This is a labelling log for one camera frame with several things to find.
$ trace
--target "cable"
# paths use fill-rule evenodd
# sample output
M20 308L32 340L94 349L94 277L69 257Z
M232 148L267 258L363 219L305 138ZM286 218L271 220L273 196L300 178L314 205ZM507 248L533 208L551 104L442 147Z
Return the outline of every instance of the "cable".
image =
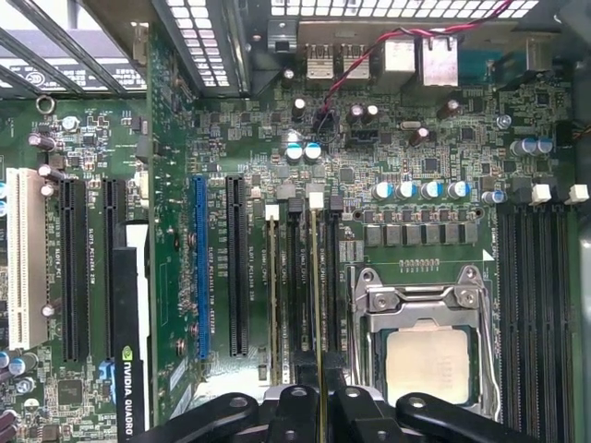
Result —
M331 99L332 95L334 95L334 93L339 88L341 88L341 86L347 80L347 77L349 76L349 74L351 74L359 65L361 65L364 62L364 60L366 60L385 41L391 39L392 37L399 37L401 35L410 35L413 37L418 36L418 37L429 37L430 38L430 37L437 37L437 36L443 36L443 35L453 35L458 32L462 32L464 30L472 30L472 29L480 26L482 23L485 23L487 21L498 18L503 12L505 12L509 8L509 5L512 2L513 2L513 0L504 0L502 2L502 4L500 4L492 12L492 14L490 14L488 17L478 18L476 20L472 20L472 21L470 21L468 23L464 23L464 24L451 25L450 27L445 28L444 30L420 30L420 29L407 30L405 28L397 28L395 30L392 30L390 32L386 32L385 34L380 35L379 38L376 40L376 42L373 43L371 46L369 46L367 48L367 50L359 58L357 58L355 60L355 62L353 62L349 66L348 69L346 69L343 72L341 77L336 82L334 82L332 84L331 88L329 89L328 93L326 94L326 97L324 97L324 106L323 106L324 112L328 112L328 109L330 106L330 99Z

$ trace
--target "screw hole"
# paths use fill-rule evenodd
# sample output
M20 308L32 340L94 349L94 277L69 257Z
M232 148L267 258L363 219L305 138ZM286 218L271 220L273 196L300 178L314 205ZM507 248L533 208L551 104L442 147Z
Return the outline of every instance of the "screw hole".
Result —
M230 406L233 408L244 408L248 404L244 397L234 397L230 400Z
M355 397L359 397L359 389L355 389L355 388L347 388L344 390L344 393L347 394L348 397L351 398L355 398Z
M294 397L306 397L308 395L308 393L306 392L306 390L304 388L293 388L292 395Z
M418 397L411 397L408 399L408 402L413 408L421 409L427 406L423 399L419 399Z

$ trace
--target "chip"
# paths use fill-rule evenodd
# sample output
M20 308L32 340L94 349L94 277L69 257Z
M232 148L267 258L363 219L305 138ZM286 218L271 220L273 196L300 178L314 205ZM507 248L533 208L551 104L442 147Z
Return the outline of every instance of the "chip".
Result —
M355 171L353 168L341 168L339 171L339 179L343 183L353 183L355 181Z
M82 380L61 380L57 383L59 405L82 403Z
M435 173L438 170L437 159L425 159L423 169L426 173Z
M471 127L463 127L462 128L462 140L471 141L471 140L474 140L474 138L475 138L474 129L472 129Z
M516 162L503 162L502 163L502 170L505 173L514 173L517 171L517 163Z

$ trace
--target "mounting screw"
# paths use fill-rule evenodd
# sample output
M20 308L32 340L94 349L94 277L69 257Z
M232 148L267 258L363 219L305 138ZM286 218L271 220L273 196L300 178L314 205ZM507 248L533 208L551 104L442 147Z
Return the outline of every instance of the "mounting screw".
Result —
M498 129L509 129L511 127L511 123L513 122L510 115L499 115L497 117L497 128Z

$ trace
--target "black capacitor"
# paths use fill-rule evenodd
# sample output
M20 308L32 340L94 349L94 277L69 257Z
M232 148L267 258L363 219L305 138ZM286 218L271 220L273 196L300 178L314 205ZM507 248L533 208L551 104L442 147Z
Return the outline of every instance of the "black capacitor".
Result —
M354 104L353 106L351 106L351 108L349 108L349 112L347 113L346 116L346 121L349 125L352 125L353 123L357 123L361 117L363 116L363 106L359 105L359 104Z
M306 111L306 101L304 99L295 99L292 106L292 117L296 121L301 121Z
M366 106L366 108L363 110L361 123L363 123L364 125L369 125L378 116L379 112L380 110L378 109L378 106L376 106L375 104L370 104Z
M443 106L437 111L437 118L445 120L446 118L453 117L460 112L460 103L457 100L448 100Z
M37 170L37 174L43 177L45 180L51 180L52 182L59 182L66 178L65 174L60 173L56 169L52 168L49 164L42 164Z
M293 71L293 69L285 69L281 76L282 88L289 90L294 85L294 78L296 78L296 73Z
M408 139L408 144L412 147L416 147L426 141L428 139L428 129L425 127L420 127L416 131L413 131L410 138Z
M44 150L45 152L51 152L52 150L55 150L55 147L57 146L55 140L47 136L42 136L36 132L29 134L29 144L32 147Z

